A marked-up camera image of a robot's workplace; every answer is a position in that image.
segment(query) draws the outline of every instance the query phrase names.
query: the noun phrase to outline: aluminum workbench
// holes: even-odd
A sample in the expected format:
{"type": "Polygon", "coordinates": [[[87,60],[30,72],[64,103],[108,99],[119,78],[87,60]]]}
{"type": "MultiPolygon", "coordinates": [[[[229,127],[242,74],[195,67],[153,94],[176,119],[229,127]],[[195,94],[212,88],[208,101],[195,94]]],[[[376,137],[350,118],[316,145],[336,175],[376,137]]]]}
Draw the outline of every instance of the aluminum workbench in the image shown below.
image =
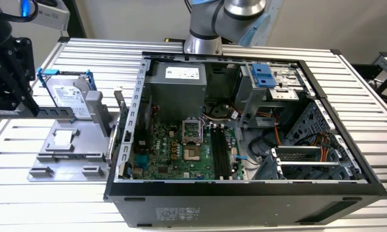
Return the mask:
{"type": "MultiPolygon", "coordinates": [[[[71,39],[57,43],[43,68],[95,73],[103,103],[119,111],[113,88],[123,89],[127,104],[133,93],[141,51],[181,52],[180,43],[136,43],[71,39]]],[[[225,45],[227,56],[302,59],[328,95],[343,124],[387,189],[387,106],[342,55],[330,50],[225,45]]],[[[41,106],[52,100],[33,88],[41,106]]],[[[124,231],[129,229],[112,203],[103,202],[104,182],[26,181],[52,120],[13,119],[0,124],[0,230],[124,231]]],[[[387,199],[327,226],[298,227],[315,231],[387,232],[387,199]]],[[[172,228],[156,231],[294,231],[295,227],[172,228]]]]}

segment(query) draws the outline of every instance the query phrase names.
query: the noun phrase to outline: label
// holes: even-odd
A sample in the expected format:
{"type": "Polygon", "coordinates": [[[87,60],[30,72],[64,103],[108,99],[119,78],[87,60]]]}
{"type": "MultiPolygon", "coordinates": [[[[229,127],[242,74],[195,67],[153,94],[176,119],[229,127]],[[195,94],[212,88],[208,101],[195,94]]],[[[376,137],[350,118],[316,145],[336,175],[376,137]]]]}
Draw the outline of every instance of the label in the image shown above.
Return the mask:
{"type": "Polygon", "coordinates": [[[196,221],[199,212],[199,207],[156,208],[156,217],[159,221],[196,221]]]}
{"type": "Polygon", "coordinates": [[[53,86],[57,106],[71,107],[77,119],[91,119],[81,91],[75,86],[53,86]]]}
{"type": "Polygon", "coordinates": [[[199,68],[168,67],[165,78],[199,80],[199,68]]]}
{"type": "Polygon", "coordinates": [[[239,115],[237,111],[233,110],[233,113],[231,114],[231,118],[235,120],[237,118],[237,115],[239,115]]]}

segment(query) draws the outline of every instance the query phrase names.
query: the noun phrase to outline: orange cable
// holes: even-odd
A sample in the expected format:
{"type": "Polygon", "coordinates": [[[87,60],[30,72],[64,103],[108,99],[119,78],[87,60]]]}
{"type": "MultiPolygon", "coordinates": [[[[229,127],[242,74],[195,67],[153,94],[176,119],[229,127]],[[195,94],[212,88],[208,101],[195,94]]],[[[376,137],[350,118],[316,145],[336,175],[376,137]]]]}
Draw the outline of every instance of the orange cable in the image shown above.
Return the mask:
{"type": "Polygon", "coordinates": [[[279,136],[278,136],[276,123],[278,123],[278,117],[275,117],[274,132],[275,132],[276,145],[280,146],[282,145],[282,141],[279,140],[279,136]]]}

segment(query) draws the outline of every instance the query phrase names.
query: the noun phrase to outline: chip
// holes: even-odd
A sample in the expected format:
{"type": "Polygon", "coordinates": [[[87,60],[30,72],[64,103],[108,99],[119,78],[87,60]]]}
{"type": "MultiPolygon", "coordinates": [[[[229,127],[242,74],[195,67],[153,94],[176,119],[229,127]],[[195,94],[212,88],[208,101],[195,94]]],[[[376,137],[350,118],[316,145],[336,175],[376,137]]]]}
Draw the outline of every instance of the chip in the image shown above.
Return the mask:
{"type": "Polygon", "coordinates": [[[168,167],[159,167],[157,171],[159,173],[168,173],[168,167]]]}

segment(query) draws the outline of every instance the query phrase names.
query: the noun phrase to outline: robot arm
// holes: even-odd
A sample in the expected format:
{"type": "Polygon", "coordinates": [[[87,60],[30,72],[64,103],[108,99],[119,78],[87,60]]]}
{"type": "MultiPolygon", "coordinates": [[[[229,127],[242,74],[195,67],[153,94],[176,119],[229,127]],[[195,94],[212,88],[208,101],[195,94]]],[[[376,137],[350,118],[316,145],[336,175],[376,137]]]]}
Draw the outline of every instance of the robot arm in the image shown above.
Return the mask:
{"type": "Polygon", "coordinates": [[[220,37],[251,47],[270,23],[266,0],[192,0],[189,38],[184,52],[221,55],[220,37]]]}

